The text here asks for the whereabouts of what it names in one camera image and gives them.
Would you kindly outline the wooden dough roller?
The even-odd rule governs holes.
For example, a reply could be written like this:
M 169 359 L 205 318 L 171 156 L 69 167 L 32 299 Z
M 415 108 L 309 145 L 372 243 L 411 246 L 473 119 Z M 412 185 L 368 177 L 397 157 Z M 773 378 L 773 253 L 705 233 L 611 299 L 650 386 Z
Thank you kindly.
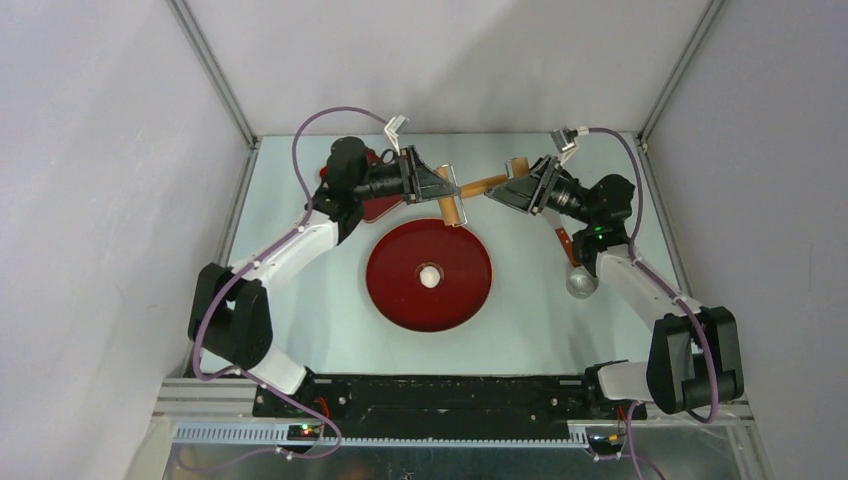
M 438 200 L 444 225 L 448 227 L 459 227 L 467 223 L 467 216 L 460 205 L 462 200 L 483 195 L 487 190 L 501 185 L 507 180 L 519 178 L 528 173 L 528 159 L 526 157 L 516 157 L 506 163 L 506 172 L 504 174 L 483 178 L 460 186 L 457 193 Z

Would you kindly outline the round red plate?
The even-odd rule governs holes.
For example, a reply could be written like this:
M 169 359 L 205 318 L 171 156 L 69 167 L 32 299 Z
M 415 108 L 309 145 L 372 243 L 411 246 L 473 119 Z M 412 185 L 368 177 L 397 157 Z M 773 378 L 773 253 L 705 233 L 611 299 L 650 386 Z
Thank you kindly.
M 366 289 L 393 324 L 436 333 L 469 321 L 485 304 L 493 266 L 482 241 L 464 227 L 418 219 L 386 233 L 366 265 Z

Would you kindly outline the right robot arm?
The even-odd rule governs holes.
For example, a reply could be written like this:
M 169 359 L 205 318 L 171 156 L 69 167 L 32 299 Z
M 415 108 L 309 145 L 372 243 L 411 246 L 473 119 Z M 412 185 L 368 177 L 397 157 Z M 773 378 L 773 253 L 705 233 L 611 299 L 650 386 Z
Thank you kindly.
M 647 360 L 596 366 L 597 381 L 581 392 L 585 411 L 606 418 L 622 400 L 653 403 L 666 414 L 708 408 L 741 398 L 744 373 L 734 315 L 707 307 L 674 289 L 640 255 L 625 222 L 636 186 L 619 174 L 585 187 L 554 156 L 539 159 L 522 176 L 487 188 L 485 196 L 517 211 L 551 211 L 584 223 L 572 252 L 588 276 L 615 290 L 651 331 Z

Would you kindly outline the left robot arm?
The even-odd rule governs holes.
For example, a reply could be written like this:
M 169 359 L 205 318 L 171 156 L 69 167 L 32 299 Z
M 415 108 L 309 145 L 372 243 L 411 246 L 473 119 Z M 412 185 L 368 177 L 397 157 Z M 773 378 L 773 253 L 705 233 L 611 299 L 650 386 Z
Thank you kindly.
M 460 188 L 451 165 L 432 168 L 414 146 L 401 148 L 387 163 L 371 163 L 362 139 L 342 137 L 330 147 L 325 173 L 308 196 L 304 215 L 280 239 L 232 266 L 210 263 L 198 275 L 187 336 L 191 363 L 203 378 L 201 356 L 212 353 L 267 390 L 292 416 L 316 403 L 304 380 L 309 369 L 273 343 L 270 293 L 309 263 L 340 245 L 363 219 L 368 200 L 398 196 L 408 205 L 454 199 Z

